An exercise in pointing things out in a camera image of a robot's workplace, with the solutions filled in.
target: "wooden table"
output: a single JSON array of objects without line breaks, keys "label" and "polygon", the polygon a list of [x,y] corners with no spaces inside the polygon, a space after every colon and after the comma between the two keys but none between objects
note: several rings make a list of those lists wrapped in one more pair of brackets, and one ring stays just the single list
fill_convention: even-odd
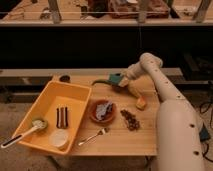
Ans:
[{"label": "wooden table", "polygon": [[[108,78],[100,76],[71,76],[71,82],[90,86],[96,79]],[[128,91],[120,93],[112,90],[111,86],[97,83],[92,86],[92,94],[79,128],[76,140],[70,151],[74,156],[155,156],[156,150],[156,112],[159,100],[154,84],[149,76],[144,75],[134,85],[140,90],[148,105],[144,111],[135,107],[136,98]],[[95,139],[78,146],[78,142],[84,138],[96,134],[101,128],[89,118],[89,107],[92,101],[108,99],[117,105],[116,117],[109,125],[109,133],[98,136]],[[126,127],[120,110],[126,109],[136,115],[141,128],[138,131],[129,131]]]}]

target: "yellow plastic bin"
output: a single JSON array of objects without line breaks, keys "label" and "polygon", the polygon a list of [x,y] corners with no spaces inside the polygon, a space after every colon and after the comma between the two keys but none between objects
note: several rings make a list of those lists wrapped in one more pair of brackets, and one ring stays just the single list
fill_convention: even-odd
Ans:
[{"label": "yellow plastic bin", "polygon": [[[34,119],[44,119],[48,122],[48,127],[45,130],[35,132],[19,143],[46,152],[66,155],[72,147],[90,95],[90,87],[50,81],[16,129],[13,137],[27,131],[32,126]],[[49,140],[52,132],[58,129],[56,127],[57,108],[60,107],[68,108],[69,123],[68,128],[66,128],[69,134],[68,145],[62,150],[52,146]]]}]

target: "small bowl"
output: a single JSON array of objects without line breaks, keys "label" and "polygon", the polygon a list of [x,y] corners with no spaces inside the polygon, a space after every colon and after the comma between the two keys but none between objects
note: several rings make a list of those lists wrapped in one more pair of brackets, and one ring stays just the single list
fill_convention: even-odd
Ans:
[{"label": "small bowl", "polygon": [[93,102],[91,104],[91,108],[90,108],[90,118],[92,119],[92,121],[96,122],[96,123],[110,123],[114,118],[115,118],[115,112],[116,112],[116,105],[115,103],[112,103],[112,111],[108,112],[106,114],[105,119],[103,120],[98,120],[96,117],[96,108],[98,105],[100,104],[104,104],[107,103],[109,100],[105,100],[105,99],[101,99],[101,100],[97,100],[95,102]]}]

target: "metal fork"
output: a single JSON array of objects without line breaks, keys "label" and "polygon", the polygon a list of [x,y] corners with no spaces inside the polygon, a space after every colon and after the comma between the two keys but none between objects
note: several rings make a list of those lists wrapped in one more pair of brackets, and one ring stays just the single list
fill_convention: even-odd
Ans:
[{"label": "metal fork", "polygon": [[80,141],[80,142],[78,143],[78,145],[81,146],[81,145],[83,145],[84,143],[88,142],[89,140],[91,140],[91,139],[97,137],[98,135],[104,135],[104,134],[106,134],[107,132],[109,132],[109,128],[107,128],[107,127],[106,127],[106,128],[102,128],[100,131],[98,131],[97,134],[92,135],[92,136],[90,136],[90,137],[88,137],[88,138],[86,138],[86,139]]}]

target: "small cup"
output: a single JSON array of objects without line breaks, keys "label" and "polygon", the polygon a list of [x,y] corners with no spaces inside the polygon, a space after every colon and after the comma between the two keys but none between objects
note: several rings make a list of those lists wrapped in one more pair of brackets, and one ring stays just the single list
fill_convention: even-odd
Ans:
[{"label": "small cup", "polygon": [[63,150],[67,147],[69,142],[68,131],[64,129],[56,129],[49,137],[50,144],[59,150]]}]

